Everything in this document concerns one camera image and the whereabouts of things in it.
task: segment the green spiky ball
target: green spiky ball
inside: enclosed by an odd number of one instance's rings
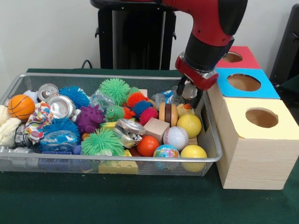
[[[124,149],[120,138],[110,129],[90,134],[82,143],[82,153],[84,155],[114,155],[123,156]]]
[[[110,106],[105,114],[107,122],[114,122],[125,116],[125,111],[121,106]]]
[[[119,78],[107,79],[99,87],[99,91],[110,96],[118,106],[126,102],[130,86]]]
[[[132,87],[128,93],[128,95],[131,95],[134,92],[140,92],[140,90],[137,87]]]

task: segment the yellow ball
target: yellow ball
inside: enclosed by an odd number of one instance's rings
[[[197,145],[186,146],[181,152],[182,158],[207,158],[205,150]],[[185,170],[191,173],[198,173],[205,167],[205,162],[182,162]]]
[[[193,114],[185,114],[179,120],[177,126],[185,129],[189,139],[196,137],[201,131],[201,121]]]

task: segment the red spiky ball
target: red spiky ball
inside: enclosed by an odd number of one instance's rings
[[[147,101],[148,98],[145,97],[141,92],[132,93],[127,99],[127,106],[133,108],[140,101]]]
[[[158,118],[158,112],[153,108],[149,107],[139,116],[139,123],[145,125],[151,118]]]

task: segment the round hole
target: round hole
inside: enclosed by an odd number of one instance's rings
[[[253,92],[261,88],[261,83],[251,76],[245,74],[233,74],[228,77],[231,86],[238,90]]]
[[[224,58],[222,58],[222,60],[230,63],[235,63],[242,61],[243,57],[236,52],[229,51],[228,54]]]
[[[265,108],[251,108],[246,112],[246,118],[259,127],[271,128],[278,124],[278,116]]]

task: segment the black cable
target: black cable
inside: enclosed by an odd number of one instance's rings
[[[86,64],[86,62],[89,64],[89,67],[92,69],[93,68],[93,66],[92,66],[92,64],[90,63],[90,61],[89,60],[85,60],[84,62],[83,62],[83,65],[82,65],[82,69],[84,68],[84,66],[85,66],[85,64]]]

